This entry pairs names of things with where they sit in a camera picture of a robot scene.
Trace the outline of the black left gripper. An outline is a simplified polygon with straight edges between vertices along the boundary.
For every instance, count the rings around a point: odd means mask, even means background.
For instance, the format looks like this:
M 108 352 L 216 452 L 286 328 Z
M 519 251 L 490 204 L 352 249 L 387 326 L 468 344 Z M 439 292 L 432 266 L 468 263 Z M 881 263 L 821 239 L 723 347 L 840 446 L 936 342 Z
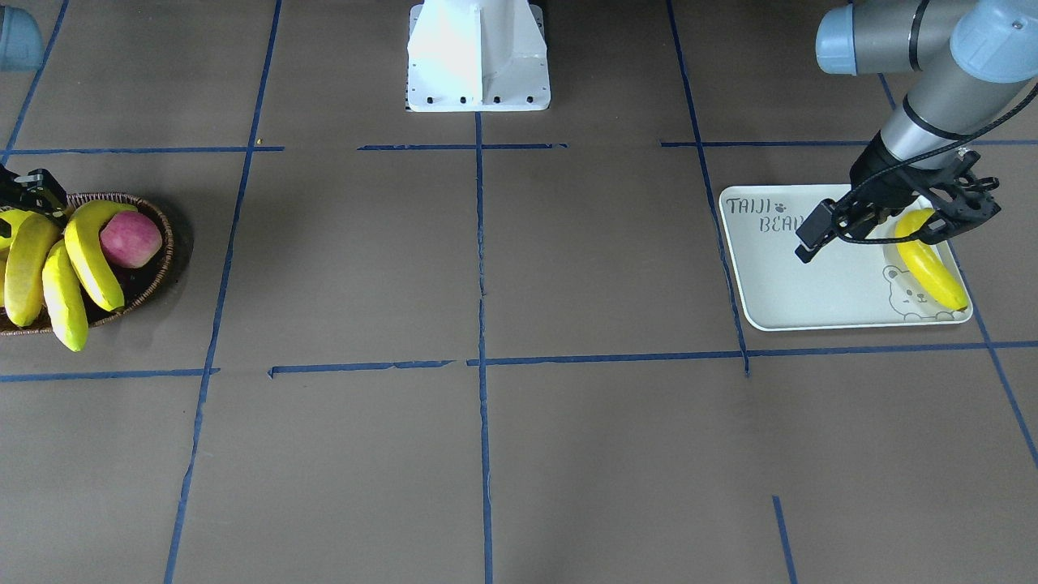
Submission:
M 848 207 L 835 200 L 821 200 L 795 230 L 800 244 L 795 256 L 804 265 L 834 240 L 847 235 L 848 214 L 853 221 L 883 213 L 896 215 L 916 200 L 916 185 L 927 185 L 933 170 L 908 165 L 889 171 L 899 163 L 883 143 L 880 134 L 873 136 L 849 171 L 851 188 L 856 190 Z

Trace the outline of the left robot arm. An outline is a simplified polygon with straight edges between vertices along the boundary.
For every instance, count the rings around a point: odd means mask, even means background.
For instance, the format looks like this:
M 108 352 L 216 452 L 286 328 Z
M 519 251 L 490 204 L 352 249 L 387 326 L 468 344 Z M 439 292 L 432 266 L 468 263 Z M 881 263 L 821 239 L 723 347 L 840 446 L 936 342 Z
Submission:
M 849 171 L 850 188 L 797 229 L 808 263 L 831 241 L 873 244 L 873 230 L 922 196 L 932 218 L 897 243 L 937 244 L 974 230 L 1000 211 L 996 178 L 974 174 L 972 141 L 1009 121 L 1036 98 L 1034 1 L 861 1 L 823 16 L 820 69 L 864 76 L 918 71 Z

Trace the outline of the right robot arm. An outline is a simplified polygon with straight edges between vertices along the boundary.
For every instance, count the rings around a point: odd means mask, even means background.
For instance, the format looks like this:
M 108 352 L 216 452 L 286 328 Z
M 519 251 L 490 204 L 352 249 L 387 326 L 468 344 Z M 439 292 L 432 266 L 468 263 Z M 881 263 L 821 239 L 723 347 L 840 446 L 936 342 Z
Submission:
M 45 50 L 40 27 L 26 10 L 2 8 L 1 67 L 3 71 L 38 71 Z M 45 169 L 19 176 L 1 166 L 2 206 L 40 214 L 64 226 L 71 217 L 66 190 Z

